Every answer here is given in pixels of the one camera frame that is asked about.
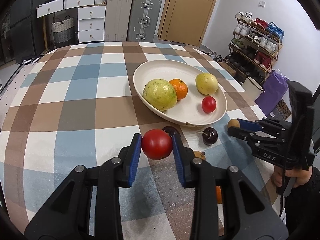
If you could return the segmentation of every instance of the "white drawer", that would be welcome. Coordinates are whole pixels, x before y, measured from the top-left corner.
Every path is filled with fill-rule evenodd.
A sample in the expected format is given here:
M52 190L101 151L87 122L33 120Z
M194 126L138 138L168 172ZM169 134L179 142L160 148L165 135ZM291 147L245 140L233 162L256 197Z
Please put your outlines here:
M79 20L79 31L103 30L104 18Z
M65 9L87 5L94 5L94 0L65 0L64 2Z
M89 6L78 9L78 20L104 18L106 15L106 6Z
M63 10L63 0L56 0L37 8L37 18Z
M79 43L90 42L90 41L103 41L104 30L92 30L78 32Z

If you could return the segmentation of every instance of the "wooden door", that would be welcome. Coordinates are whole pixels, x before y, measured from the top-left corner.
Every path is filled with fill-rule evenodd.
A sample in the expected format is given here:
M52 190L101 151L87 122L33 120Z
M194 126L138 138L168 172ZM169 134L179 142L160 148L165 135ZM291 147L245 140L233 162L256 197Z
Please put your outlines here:
M170 0L160 40L198 46L214 0Z

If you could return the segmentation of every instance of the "cherry stem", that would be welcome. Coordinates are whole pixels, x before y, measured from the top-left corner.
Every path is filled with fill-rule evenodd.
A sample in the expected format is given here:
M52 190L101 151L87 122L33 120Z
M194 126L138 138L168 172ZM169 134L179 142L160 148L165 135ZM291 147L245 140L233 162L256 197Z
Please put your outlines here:
M196 128L198 128L203 134L205 134L206 136L208 136L204 131L202 131L198 126L196 126L196 125L194 125L194 124L191 124L191 123L189 123L189 122L186 122L186 125L191 125L191 126L193 126L193 127L196 127Z

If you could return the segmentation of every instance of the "checkered tablecloth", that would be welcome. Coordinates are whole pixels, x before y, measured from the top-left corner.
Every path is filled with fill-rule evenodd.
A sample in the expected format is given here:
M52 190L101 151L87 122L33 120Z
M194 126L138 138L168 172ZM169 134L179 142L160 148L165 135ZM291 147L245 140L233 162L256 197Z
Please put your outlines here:
M143 62L157 59L185 62L217 77L228 109L213 124L216 144L205 146L197 129L167 122L139 99L133 73ZM273 203L272 165L253 158L244 141L226 133L232 118L263 116L218 63L188 46L106 42L52 51L23 81L0 133L0 180L10 218L23 232L76 165L102 165L128 146L134 133L166 125L180 130L185 146L205 151L210 164L238 166ZM141 153L133 187L121 188L119 195L125 239L188 239L194 192L181 188L172 155L154 161ZM90 223L92 229L93 212Z

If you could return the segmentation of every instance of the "plate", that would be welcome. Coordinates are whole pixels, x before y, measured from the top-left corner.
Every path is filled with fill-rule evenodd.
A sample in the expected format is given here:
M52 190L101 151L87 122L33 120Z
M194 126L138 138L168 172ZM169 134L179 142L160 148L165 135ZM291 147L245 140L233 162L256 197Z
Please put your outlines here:
M189 122L196 126L205 126L219 121L227 111L227 99L220 85L212 96L217 102L217 108L210 114L202 110L201 102L206 97L196 88L196 76L203 73L200 69L175 60L161 59L141 64L133 74L133 84L142 102L155 114L163 119L186 125ZM142 96L145 85L152 79L181 79L188 86L188 94L178 100L177 104L166 111L159 111L149 104Z

